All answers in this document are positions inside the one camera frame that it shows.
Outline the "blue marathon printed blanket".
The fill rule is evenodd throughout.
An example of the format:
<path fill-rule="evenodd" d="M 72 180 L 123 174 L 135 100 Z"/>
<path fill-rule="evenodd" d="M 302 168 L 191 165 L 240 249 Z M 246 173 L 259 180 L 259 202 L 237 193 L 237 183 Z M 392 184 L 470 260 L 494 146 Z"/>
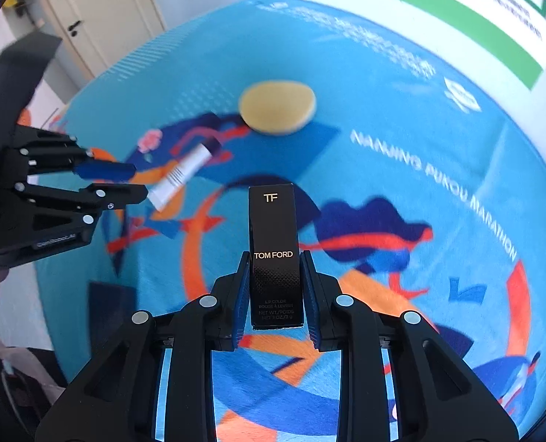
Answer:
<path fill-rule="evenodd" d="M 295 81 L 317 109 L 265 135 L 238 105 Z M 293 184 L 299 240 L 375 310 L 417 310 L 526 434 L 546 410 L 546 165 L 487 94 L 355 15 L 244 0 L 139 47 L 87 85 L 57 129 L 153 185 L 197 144 L 218 155 L 164 211 L 103 214 L 93 241 L 37 263 L 67 377 L 133 311 L 172 312 L 249 248 L 248 190 Z"/>

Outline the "white cosmetic tube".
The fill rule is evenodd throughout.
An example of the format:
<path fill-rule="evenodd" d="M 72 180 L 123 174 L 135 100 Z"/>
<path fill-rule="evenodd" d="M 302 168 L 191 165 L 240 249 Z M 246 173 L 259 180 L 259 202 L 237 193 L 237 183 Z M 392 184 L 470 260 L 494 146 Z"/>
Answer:
<path fill-rule="evenodd" d="M 222 148 L 216 138 L 208 138 L 197 144 L 170 170 L 147 196 L 156 211 L 162 211 L 189 180 L 209 163 Z"/>

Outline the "black Tom Ford box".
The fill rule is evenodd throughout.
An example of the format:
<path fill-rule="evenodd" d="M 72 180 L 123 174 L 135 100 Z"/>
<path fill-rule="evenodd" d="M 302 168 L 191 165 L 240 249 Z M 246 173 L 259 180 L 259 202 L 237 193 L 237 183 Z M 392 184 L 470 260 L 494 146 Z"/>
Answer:
<path fill-rule="evenodd" d="M 303 324 L 294 187 L 249 189 L 250 308 L 255 330 Z"/>

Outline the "white door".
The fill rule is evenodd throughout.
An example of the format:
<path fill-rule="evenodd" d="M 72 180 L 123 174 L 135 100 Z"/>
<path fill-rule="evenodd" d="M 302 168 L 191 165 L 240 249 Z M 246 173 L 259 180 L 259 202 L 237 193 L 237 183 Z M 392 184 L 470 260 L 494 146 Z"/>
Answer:
<path fill-rule="evenodd" d="M 42 0 L 42 5 L 91 78 L 165 30 L 154 0 Z"/>

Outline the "round yellow sponge pad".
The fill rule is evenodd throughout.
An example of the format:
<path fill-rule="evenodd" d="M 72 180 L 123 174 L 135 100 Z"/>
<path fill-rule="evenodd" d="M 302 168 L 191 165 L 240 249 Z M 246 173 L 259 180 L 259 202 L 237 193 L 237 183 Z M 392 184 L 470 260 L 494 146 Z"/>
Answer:
<path fill-rule="evenodd" d="M 300 131 L 312 121 L 316 109 L 316 95 L 308 85 L 284 80 L 250 86 L 238 105 L 238 112 L 250 129 L 273 136 Z"/>

